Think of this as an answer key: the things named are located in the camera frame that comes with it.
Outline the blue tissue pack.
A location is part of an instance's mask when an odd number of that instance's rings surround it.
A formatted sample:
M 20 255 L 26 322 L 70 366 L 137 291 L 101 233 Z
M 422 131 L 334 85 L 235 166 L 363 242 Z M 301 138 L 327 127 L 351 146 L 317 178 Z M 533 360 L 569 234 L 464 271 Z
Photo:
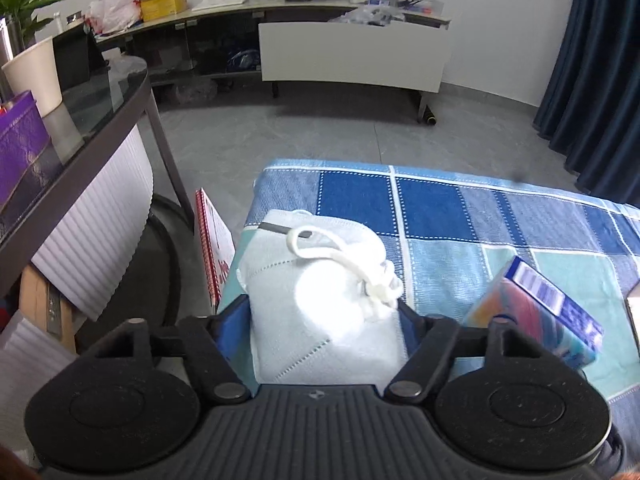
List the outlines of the blue tissue pack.
M 486 328 L 494 321 L 514 324 L 574 370 L 594 362 L 602 349 L 602 325 L 518 256 L 498 273 L 463 324 Z

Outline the white face mask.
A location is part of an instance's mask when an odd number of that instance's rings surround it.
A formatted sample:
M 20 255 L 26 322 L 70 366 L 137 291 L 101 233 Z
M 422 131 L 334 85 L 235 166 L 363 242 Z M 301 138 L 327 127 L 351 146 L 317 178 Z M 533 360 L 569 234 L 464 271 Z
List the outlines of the white face mask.
M 250 348 L 261 384 L 372 385 L 408 360 L 404 284 L 378 234 L 361 223 L 271 209 L 236 278 L 250 300 Z

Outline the red notebook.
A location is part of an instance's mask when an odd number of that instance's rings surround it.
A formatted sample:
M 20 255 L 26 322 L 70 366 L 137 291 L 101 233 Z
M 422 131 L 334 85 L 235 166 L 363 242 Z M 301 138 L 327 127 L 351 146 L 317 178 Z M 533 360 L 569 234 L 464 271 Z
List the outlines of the red notebook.
M 204 188 L 195 192 L 195 205 L 209 299 L 217 311 L 235 256 L 235 246 L 231 231 Z

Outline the blue checkered tablecloth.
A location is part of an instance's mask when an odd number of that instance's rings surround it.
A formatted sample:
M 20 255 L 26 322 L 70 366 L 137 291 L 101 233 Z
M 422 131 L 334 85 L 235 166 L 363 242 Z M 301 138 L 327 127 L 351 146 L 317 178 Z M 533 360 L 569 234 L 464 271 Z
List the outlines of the blue checkered tablecloth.
M 603 348 L 586 374 L 638 462 L 639 353 L 625 304 L 639 279 L 636 207 L 472 174 L 278 159 L 255 182 L 242 244 L 273 209 L 368 226 L 422 314 L 463 318 L 512 258 L 526 260 L 602 325 Z

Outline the orange white shoebox lid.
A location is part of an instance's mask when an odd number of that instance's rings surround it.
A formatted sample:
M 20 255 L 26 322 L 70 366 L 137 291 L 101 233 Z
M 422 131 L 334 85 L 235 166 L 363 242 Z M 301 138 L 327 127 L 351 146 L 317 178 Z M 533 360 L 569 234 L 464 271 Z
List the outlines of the orange white shoebox lid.
M 625 304 L 634 341 L 637 348 L 640 349 L 640 282 L 628 292 Z

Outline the dark blue curtain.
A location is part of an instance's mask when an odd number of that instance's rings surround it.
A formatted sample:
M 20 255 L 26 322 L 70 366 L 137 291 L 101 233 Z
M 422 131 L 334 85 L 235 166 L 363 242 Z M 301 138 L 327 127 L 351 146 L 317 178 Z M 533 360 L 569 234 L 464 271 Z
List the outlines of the dark blue curtain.
M 538 134 L 578 190 L 639 203 L 639 0 L 573 0 Z

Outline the round dark coffee table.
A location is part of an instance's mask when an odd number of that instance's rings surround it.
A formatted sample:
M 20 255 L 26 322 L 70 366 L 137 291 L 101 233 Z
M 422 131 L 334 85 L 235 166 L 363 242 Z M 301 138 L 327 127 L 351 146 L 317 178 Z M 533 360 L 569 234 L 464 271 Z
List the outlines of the round dark coffee table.
M 54 124 L 63 110 L 70 112 L 72 125 L 79 131 L 80 145 L 67 152 L 70 157 L 55 171 L 52 181 L 26 200 L 26 208 L 1 237 L 2 295 L 10 291 L 37 249 L 142 116 L 149 118 L 160 157 L 178 198 L 173 202 L 155 194 L 152 203 L 172 212 L 189 229 L 194 228 L 191 200 L 160 121 L 145 60 L 136 56 L 118 58 L 88 81 L 63 93 L 63 102 L 44 118 L 44 123 L 51 136 L 67 140 L 72 132 Z

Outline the purple tray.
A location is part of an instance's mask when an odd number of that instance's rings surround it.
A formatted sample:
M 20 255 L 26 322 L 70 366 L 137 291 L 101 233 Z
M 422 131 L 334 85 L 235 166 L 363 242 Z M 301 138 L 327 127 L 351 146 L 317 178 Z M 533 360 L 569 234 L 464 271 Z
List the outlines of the purple tray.
M 58 164 L 32 92 L 1 105 L 1 236 L 9 233 Z

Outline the white tv cabinet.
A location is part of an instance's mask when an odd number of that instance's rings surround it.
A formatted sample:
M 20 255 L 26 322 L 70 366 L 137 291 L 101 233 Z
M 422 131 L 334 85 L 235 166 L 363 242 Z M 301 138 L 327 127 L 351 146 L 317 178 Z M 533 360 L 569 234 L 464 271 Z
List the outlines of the white tv cabinet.
M 258 76 L 283 81 L 367 84 L 408 90 L 416 119 L 433 125 L 428 103 L 450 58 L 449 18 L 344 1 L 253 1 L 184 11 L 98 40 L 140 56 L 156 86 Z

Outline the white paper cup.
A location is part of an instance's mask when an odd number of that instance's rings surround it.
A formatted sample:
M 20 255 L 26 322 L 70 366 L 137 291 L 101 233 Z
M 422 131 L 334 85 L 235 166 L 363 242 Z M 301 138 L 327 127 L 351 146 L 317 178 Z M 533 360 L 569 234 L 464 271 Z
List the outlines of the white paper cup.
M 15 94 L 32 92 L 41 117 L 46 117 L 62 103 L 51 37 L 21 52 L 1 69 Z

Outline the yellow box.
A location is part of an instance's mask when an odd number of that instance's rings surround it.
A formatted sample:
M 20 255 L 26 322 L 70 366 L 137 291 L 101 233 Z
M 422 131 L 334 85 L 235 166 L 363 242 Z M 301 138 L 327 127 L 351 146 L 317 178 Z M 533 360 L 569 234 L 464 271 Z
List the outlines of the yellow box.
M 188 0 L 140 0 L 140 8 L 142 20 L 149 23 L 184 12 Z

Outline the white plastic bag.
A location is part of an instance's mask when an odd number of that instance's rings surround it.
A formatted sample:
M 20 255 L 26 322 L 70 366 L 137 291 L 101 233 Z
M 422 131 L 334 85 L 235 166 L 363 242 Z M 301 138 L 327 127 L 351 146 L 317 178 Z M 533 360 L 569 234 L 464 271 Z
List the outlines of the white plastic bag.
M 85 17 L 98 35 L 122 32 L 141 20 L 140 0 L 94 0 Z

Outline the green leafy plant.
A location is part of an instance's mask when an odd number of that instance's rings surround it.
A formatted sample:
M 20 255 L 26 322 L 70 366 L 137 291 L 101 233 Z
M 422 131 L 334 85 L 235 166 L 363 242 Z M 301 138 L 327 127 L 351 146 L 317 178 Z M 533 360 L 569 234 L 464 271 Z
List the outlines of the green leafy plant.
M 1 0 L 1 16 L 9 16 L 17 22 L 22 35 L 24 47 L 30 47 L 36 38 L 36 33 L 46 28 L 54 21 L 53 16 L 40 16 L 38 12 L 62 0 Z

